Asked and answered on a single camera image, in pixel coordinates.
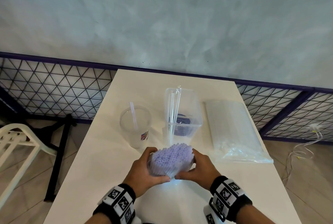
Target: colorful logo on cup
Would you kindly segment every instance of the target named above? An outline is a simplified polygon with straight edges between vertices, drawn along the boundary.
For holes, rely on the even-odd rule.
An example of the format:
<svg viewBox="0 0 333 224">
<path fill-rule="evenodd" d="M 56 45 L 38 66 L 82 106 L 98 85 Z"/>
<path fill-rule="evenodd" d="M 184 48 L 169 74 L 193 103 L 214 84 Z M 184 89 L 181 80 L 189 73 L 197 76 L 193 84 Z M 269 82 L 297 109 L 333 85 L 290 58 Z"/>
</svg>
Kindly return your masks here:
<svg viewBox="0 0 333 224">
<path fill-rule="evenodd" d="M 148 131 L 141 135 L 141 141 L 148 139 Z"/>
</svg>

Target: white plastic chair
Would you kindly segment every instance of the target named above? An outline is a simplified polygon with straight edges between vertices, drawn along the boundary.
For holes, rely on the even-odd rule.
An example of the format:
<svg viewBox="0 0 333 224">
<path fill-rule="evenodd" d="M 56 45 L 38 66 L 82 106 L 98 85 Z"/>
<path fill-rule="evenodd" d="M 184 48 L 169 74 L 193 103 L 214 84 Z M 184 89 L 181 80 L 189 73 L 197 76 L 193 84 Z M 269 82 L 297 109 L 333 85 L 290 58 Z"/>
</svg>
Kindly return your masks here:
<svg viewBox="0 0 333 224">
<path fill-rule="evenodd" d="M 19 129 L 21 132 L 13 131 L 13 129 Z M 34 148 L 0 196 L 0 209 L 5 204 L 6 200 L 9 198 L 10 194 L 39 151 L 42 150 L 51 155 L 57 154 L 57 151 L 42 143 L 27 125 L 18 123 L 8 124 L 0 128 L 0 167 L 5 163 L 6 159 L 17 145 L 34 146 Z"/>
</svg>

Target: hand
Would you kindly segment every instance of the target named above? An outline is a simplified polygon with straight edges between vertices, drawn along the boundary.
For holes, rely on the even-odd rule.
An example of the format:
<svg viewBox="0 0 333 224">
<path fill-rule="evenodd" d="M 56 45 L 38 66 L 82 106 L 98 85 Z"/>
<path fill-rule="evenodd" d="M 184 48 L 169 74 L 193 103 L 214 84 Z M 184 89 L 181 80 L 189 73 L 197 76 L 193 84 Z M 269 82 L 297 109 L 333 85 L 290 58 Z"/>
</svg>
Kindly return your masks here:
<svg viewBox="0 0 333 224">
<path fill-rule="evenodd" d="M 197 150 L 193 149 L 194 163 L 196 163 L 195 168 L 189 170 L 188 172 L 179 172 L 175 179 L 191 180 L 202 188 L 210 190 L 211 184 L 214 180 L 221 176 L 221 174 L 216 170 L 214 164 L 211 162 L 209 156 L 203 155 Z"/>
<path fill-rule="evenodd" d="M 133 162 L 130 171 L 123 181 L 124 184 L 129 185 L 134 190 L 137 198 L 142 196 L 154 185 L 170 182 L 170 178 L 168 176 L 154 177 L 148 172 L 147 161 L 149 155 L 156 151 L 157 149 L 155 147 L 147 147 L 142 156 Z"/>
</svg>

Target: plastic wrapper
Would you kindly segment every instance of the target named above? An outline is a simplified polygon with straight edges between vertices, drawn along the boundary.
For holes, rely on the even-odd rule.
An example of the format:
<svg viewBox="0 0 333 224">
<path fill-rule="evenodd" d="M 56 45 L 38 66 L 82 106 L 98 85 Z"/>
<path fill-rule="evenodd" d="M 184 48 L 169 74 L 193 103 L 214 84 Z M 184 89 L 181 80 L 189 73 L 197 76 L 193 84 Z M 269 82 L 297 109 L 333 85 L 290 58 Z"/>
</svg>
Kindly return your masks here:
<svg viewBox="0 0 333 224">
<path fill-rule="evenodd" d="M 148 160 L 151 175 L 174 177 L 178 172 L 187 172 L 193 165 L 192 147 L 177 143 L 153 153 Z"/>
<path fill-rule="evenodd" d="M 214 161 L 273 163 L 263 149 L 246 107 L 241 102 L 205 102 L 214 151 Z"/>
</svg>

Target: person's right hand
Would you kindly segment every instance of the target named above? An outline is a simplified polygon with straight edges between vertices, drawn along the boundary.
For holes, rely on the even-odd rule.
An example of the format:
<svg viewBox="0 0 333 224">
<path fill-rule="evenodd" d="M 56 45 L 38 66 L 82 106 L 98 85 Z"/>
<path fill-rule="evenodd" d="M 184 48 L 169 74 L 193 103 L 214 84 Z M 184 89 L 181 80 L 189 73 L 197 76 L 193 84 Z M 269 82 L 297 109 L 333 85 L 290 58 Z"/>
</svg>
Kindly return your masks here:
<svg viewBox="0 0 333 224">
<path fill-rule="evenodd" d="M 221 176 L 221 174 L 216 170 L 214 164 L 211 162 L 209 156 L 203 155 L 197 150 L 193 149 L 194 163 L 196 163 L 195 168 L 189 170 L 188 172 L 179 172 L 175 179 L 191 180 L 202 188 L 210 190 L 211 184 L 214 180 Z"/>
</svg>

